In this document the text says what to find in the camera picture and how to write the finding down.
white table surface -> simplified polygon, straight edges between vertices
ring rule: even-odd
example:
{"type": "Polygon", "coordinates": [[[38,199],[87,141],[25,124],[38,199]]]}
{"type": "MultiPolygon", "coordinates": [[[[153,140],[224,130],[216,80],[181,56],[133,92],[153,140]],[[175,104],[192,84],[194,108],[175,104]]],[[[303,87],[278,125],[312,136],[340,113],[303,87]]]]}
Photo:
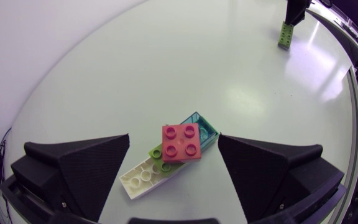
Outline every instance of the white table surface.
{"type": "MultiPolygon", "coordinates": [[[[198,111],[223,134],[322,144],[323,157],[346,172],[351,62],[309,14],[295,27],[290,50],[277,47],[286,7],[281,0],[151,0],[131,9],[77,45],[34,90],[14,122],[6,164],[24,155],[27,141],[129,133],[131,146],[99,222],[243,223],[217,144],[137,200],[118,180],[161,142],[162,125],[198,111]]],[[[13,213],[14,223],[22,222],[13,213]]]]}

